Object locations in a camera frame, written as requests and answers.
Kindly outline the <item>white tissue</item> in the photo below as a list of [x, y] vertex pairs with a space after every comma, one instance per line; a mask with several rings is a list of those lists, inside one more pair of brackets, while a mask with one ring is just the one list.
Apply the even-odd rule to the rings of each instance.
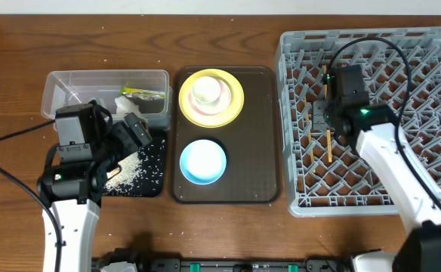
[[133, 103], [125, 96], [117, 97], [115, 99], [116, 103], [116, 115], [117, 116], [126, 116], [129, 113], [133, 113], [137, 117], [141, 117], [141, 113], [139, 111], [138, 105]]

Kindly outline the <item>cream white cup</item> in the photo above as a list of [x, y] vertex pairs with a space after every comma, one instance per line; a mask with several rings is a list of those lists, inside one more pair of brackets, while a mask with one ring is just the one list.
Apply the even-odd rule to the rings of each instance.
[[192, 92], [198, 102], [201, 104], [209, 104], [219, 98], [221, 85], [215, 78], [203, 76], [194, 81]]

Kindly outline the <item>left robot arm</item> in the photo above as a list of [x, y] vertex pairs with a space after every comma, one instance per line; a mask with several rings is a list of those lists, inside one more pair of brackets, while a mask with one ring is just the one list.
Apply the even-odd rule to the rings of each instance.
[[94, 232], [108, 172], [151, 141], [146, 121], [129, 113], [58, 113], [60, 144], [38, 180], [45, 226], [45, 271], [90, 271]]

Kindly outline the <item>light blue bowl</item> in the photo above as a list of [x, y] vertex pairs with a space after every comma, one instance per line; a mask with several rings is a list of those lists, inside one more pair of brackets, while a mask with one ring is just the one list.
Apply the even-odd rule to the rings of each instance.
[[201, 139], [182, 150], [179, 166], [182, 175], [192, 184], [213, 184], [227, 168], [227, 155], [220, 144]]

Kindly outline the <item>yellow plate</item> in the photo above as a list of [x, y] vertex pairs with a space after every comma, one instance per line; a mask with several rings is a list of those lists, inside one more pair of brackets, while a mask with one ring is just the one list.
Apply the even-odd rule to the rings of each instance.
[[[215, 116], [203, 116], [193, 110], [188, 101], [188, 91], [193, 82], [203, 76], [210, 76], [224, 81], [231, 90], [231, 103], [222, 113]], [[193, 124], [204, 128], [217, 128], [232, 122], [242, 111], [244, 104], [244, 91], [239, 80], [224, 70], [203, 69], [187, 78], [180, 87], [178, 103], [182, 114]]]

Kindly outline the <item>pink bowl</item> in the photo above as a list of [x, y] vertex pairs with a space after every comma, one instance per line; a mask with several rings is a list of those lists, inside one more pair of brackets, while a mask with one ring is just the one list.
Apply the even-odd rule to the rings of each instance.
[[203, 116], [215, 116], [225, 111], [231, 103], [231, 90], [227, 84], [221, 79], [216, 79], [220, 83], [221, 92], [219, 98], [209, 104], [201, 104], [198, 102], [192, 92], [193, 84], [188, 91], [188, 101], [193, 110]]

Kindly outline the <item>green yellow snack wrapper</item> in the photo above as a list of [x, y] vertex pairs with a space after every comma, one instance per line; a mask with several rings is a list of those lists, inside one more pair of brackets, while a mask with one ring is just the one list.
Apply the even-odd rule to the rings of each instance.
[[129, 100], [164, 100], [165, 93], [162, 91], [152, 91], [141, 88], [132, 88], [122, 86], [119, 91], [121, 96], [126, 97]]

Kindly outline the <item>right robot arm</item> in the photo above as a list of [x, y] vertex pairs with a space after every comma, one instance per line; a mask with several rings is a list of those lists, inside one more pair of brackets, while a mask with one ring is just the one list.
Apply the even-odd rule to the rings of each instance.
[[330, 128], [365, 160], [390, 195], [407, 237], [396, 254], [381, 250], [351, 258], [354, 271], [441, 271], [441, 189], [413, 152], [386, 104], [313, 104], [317, 128]]

